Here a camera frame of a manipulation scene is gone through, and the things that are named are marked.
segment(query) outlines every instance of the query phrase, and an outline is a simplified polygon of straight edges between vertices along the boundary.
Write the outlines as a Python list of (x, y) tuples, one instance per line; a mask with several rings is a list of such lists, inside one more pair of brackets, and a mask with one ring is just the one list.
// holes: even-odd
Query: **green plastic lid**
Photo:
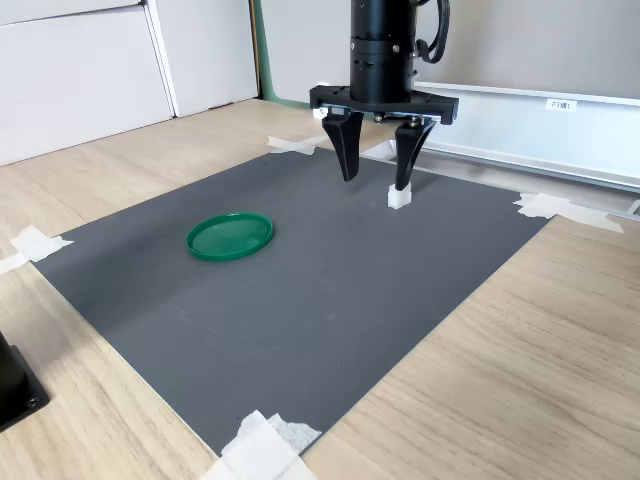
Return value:
[(273, 224), (259, 213), (229, 213), (210, 218), (187, 235), (187, 248), (197, 258), (224, 262), (256, 253), (273, 237)]

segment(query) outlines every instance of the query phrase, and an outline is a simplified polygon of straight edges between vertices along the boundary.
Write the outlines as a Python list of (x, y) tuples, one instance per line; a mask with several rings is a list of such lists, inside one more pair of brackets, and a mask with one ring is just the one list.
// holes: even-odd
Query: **label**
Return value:
[(575, 112), (578, 108), (578, 102), (575, 100), (556, 100), (550, 98), (547, 100), (547, 110), (556, 110), (559, 112)]

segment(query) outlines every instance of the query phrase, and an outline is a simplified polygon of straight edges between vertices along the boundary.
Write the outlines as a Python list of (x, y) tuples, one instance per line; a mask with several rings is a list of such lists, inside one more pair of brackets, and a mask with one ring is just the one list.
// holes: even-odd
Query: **white block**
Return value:
[(327, 115), (329, 115), (329, 109), (327, 107), (313, 109), (313, 118), (322, 120)]
[(405, 187), (404, 190), (399, 192), (396, 190), (395, 185), (389, 187), (389, 207), (395, 210), (409, 205), (411, 203), (411, 182)]

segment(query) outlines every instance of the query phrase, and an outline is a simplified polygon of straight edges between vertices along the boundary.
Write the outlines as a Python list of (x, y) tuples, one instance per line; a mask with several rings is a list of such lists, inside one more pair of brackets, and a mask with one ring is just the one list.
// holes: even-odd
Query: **light wood surface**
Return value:
[[(0, 258), (27, 225), (57, 235), (267, 153), (267, 135), (322, 134), (310, 117), (253, 100), (0, 168)], [(362, 148), (391, 128), (366, 124)], [(640, 224), (620, 223), (554, 219), (304, 456), (318, 479), (640, 478)], [(53, 397), (0, 434), (0, 478), (213, 464), (33, 266), (0, 275), (0, 302)]]

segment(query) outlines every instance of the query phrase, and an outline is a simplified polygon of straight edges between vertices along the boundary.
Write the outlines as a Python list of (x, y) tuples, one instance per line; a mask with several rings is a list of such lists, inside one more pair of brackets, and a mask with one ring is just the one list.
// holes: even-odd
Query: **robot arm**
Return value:
[(323, 127), (338, 154), (345, 181), (358, 173), (363, 113), (376, 123), (403, 120), (396, 131), (396, 190), (409, 183), (413, 165), (437, 122), (450, 125), (458, 99), (412, 91), (414, 58), (437, 63), (449, 31), (449, 0), (437, 0), (440, 25), (432, 44), (416, 43), (417, 8), (429, 0), (351, 1), (351, 84), (311, 90), (311, 108), (328, 107)]

